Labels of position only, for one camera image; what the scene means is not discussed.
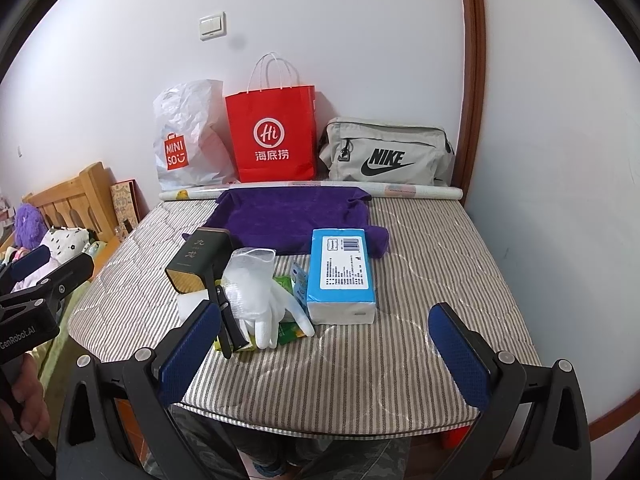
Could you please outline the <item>person's left hand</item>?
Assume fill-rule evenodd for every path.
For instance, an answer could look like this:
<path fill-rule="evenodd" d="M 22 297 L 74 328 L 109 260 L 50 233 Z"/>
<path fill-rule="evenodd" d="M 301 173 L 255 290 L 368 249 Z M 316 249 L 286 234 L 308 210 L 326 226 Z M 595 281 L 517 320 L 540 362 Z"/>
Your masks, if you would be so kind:
<path fill-rule="evenodd" d="M 22 356 L 21 373 L 12 384 L 13 397 L 22 406 L 20 426 L 37 439 L 45 437 L 50 429 L 50 414 L 44 402 L 43 386 L 38 379 L 34 358 Z"/>

